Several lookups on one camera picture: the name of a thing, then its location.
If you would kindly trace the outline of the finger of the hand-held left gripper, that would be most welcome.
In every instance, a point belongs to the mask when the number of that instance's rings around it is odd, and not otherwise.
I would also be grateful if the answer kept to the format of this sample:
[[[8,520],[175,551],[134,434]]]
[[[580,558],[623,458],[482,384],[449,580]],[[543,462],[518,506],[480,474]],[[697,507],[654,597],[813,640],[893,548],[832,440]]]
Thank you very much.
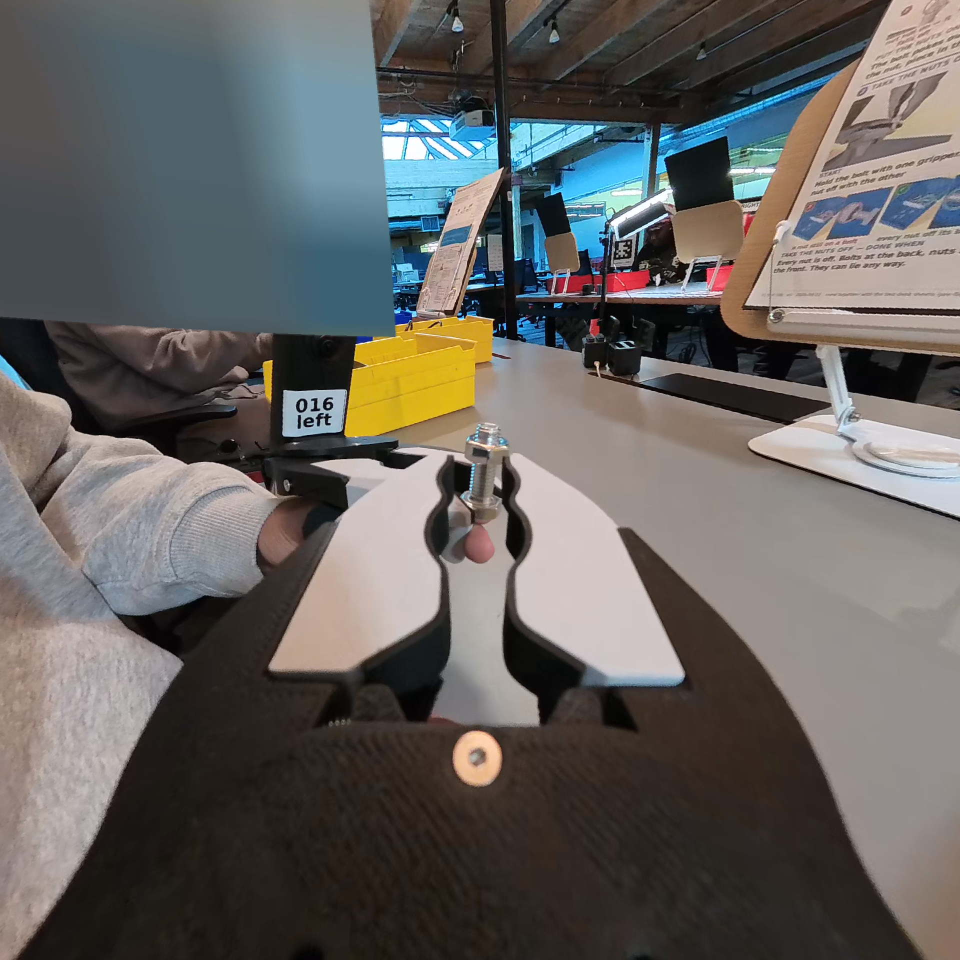
[[[428,512],[440,499],[430,494],[425,480],[402,481],[397,476],[430,456],[455,459],[455,452],[432,447],[407,446],[383,452],[376,458],[341,458],[309,465],[309,501],[339,511],[354,506],[380,487],[379,497],[397,512]]]
[[[474,532],[482,526],[474,523],[472,511],[460,499],[455,498],[447,510],[448,538],[441,552],[441,558],[449,565],[458,565],[465,561],[475,562]]]

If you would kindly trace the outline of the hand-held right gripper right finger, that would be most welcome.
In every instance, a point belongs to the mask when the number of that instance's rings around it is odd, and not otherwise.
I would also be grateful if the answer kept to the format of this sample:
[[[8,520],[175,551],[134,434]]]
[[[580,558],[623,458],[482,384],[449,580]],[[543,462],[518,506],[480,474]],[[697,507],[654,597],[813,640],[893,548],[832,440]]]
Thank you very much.
[[[504,461],[502,492],[512,558],[503,657],[540,717],[569,690],[682,685],[685,668],[631,557],[629,530],[521,454]]]

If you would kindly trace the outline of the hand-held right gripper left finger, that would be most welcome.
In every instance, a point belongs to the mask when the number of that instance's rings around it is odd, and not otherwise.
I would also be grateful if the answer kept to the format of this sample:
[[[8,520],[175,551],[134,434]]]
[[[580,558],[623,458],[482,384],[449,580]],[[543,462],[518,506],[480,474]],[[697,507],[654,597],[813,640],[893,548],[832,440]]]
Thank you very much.
[[[320,533],[318,556],[268,664],[270,692],[330,697],[321,714],[350,716],[384,688],[406,718],[433,713],[450,658],[449,537],[455,459],[430,456],[396,476],[439,499],[396,511],[380,486]]]

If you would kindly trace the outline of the silver hex bolt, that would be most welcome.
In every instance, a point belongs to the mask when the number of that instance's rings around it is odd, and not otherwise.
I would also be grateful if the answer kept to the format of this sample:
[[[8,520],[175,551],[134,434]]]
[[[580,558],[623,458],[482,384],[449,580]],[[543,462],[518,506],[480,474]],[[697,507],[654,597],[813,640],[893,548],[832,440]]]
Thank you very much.
[[[480,424],[497,425],[501,430],[501,427],[493,422],[478,423]],[[460,495],[460,499],[471,510],[476,525],[489,524],[500,512],[501,500],[496,494],[497,479],[509,453],[494,462],[474,463],[465,458],[470,466],[470,474],[467,488]]]

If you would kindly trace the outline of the grey desk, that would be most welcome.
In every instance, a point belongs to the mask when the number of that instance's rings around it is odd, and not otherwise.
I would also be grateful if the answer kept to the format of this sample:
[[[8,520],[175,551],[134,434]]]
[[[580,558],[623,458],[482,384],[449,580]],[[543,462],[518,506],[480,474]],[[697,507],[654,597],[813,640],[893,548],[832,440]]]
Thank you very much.
[[[772,675],[918,949],[958,958],[958,522],[763,459],[773,423],[493,353],[472,408],[390,434],[463,450],[496,423],[639,534]]]

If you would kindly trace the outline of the black desk strip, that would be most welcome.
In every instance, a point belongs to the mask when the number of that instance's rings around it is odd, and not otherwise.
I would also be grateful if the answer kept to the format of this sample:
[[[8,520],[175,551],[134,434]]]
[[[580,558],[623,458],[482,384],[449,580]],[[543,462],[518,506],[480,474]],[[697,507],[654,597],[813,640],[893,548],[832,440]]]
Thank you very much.
[[[692,374],[642,381],[641,389],[782,426],[830,412],[828,402]]]

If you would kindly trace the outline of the person's left hand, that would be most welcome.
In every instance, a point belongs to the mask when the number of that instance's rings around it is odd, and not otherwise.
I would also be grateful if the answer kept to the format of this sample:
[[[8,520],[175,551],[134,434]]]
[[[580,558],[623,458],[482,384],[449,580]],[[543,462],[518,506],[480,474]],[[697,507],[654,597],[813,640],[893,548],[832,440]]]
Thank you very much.
[[[296,552],[305,541],[305,531],[336,519],[339,511],[328,504],[302,497],[287,497],[264,522],[257,540],[257,565],[266,573]],[[495,546],[486,528],[478,524],[460,526],[460,539],[451,545],[452,558],[465,558],[483,565],[495,555]]]

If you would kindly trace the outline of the yellow plastic bin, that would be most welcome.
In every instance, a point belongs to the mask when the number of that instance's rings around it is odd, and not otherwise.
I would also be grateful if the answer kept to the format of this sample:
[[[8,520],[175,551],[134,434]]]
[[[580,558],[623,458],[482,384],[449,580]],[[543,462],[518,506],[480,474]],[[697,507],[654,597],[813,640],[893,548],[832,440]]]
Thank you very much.
[[[344,405],[347,437],[377,436],[474,405],[475,368],[491,344],[438,327],[362,338]]]
[[[395,333],[398,338],[411,341],[417,354],[454,348],[472,354],[476,365],[493,360],[494,322],[488,318],[414,318],[397,324]]]

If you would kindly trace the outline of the wooden clipboard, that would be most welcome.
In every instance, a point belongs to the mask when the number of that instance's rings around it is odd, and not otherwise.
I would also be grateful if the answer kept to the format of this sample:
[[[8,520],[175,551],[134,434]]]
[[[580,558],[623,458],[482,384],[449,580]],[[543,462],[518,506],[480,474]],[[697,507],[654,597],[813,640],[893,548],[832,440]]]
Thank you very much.
[[[504,168],[458,188],[415,306],[417,318],[456,316],[476,256],[476,243],[505,177]]]
[[[759,307],[746,304],[767,259],[774,251],[778,224],[789,219],[827,129],[838,113],[858,65],[857,59],[831,79],[804,108],[792,127],[771,183],[762,198],[722,294],[723,321],[733,332],[774,342],[957,357],[957,329],[923,333],[918,328],[894,328],[894,320],[918,321],[921,314],[917,312],[858,313],[804,308],[799,310],[800,323],[783,320],[770,328],[768,316],[772,308],[769,294],[762,294]]]

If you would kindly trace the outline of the white flat pad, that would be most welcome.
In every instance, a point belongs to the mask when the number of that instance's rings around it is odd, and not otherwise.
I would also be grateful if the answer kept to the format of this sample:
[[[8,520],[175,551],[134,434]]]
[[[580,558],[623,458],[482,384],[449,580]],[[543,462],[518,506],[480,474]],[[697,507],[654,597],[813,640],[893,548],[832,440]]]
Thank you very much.
[[[768,326],[815,343],[830,414],[803,418],[749,441],[751,452],[858,489],[959,519],[957,438],[871,420],[859,413],[844,372],[846,346],[875,340],[882,348],[945,345],[958,355],[958,313],[866,312],[774,307]]]

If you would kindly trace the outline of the black disc-topped pole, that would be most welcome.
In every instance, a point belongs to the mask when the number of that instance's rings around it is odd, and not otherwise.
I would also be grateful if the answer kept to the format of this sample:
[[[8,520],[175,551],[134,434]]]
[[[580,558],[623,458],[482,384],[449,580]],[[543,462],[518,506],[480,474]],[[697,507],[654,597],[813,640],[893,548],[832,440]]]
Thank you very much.
[[[506,338],[510,341],[517,341],[519,339],[519,309],[516,300],[506,3],[504,1],[490,1],[489,10],[498,163],[503,174],[498,199],[503,257],[504,319]]]

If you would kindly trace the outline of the white light bar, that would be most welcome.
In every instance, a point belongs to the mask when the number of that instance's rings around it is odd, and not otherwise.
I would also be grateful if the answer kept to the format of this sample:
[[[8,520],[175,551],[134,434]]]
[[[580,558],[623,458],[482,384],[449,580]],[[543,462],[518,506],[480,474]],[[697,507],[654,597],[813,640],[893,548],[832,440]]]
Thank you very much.
[[[608,231],[622,239],[647,229],[674,211],[673,192],[666,189],[616,213],[608,223]]]

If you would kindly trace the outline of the large tan board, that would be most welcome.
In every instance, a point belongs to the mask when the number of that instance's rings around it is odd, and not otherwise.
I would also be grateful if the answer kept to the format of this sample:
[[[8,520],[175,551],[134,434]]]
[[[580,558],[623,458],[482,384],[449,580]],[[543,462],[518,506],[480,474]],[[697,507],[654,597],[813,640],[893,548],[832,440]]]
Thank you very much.
[[[745,228],[739,200],[721,202],[677,211],[671,218],[676,256],[681,263],[698,259],[736,260],[741,251]]]

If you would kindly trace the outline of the large black panel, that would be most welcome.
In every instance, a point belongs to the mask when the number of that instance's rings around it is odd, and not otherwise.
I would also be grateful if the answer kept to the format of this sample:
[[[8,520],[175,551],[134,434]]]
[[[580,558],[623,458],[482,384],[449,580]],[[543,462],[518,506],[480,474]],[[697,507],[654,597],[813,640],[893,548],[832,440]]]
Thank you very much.
[[[665,169],[677,212],[735,198],[726,136],[667,155]]]

